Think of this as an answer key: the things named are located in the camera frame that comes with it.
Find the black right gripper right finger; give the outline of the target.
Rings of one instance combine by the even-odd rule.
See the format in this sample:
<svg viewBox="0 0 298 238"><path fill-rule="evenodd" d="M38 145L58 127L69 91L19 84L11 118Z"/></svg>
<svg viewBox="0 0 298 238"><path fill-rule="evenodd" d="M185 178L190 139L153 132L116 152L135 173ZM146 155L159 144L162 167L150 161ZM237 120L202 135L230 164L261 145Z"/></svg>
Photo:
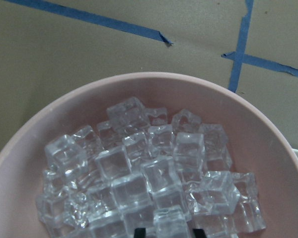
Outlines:
<svg viewBox="0 0 298 238"><path fill-rule="evenodd" d="M205 231L203 229L193 229L194 238L206 238Z"/></svg>

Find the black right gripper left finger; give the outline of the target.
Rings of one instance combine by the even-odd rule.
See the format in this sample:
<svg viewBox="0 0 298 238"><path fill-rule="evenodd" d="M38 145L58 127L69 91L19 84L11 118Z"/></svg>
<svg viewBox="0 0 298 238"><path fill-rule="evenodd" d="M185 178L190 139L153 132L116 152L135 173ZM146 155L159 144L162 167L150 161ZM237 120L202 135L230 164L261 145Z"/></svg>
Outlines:
<svg viewBox="0 0 298 238"><path fill-rule="evenodd" d="M134 230L134 238L145 238L146 237L146 228L136 228Z"/></svg>

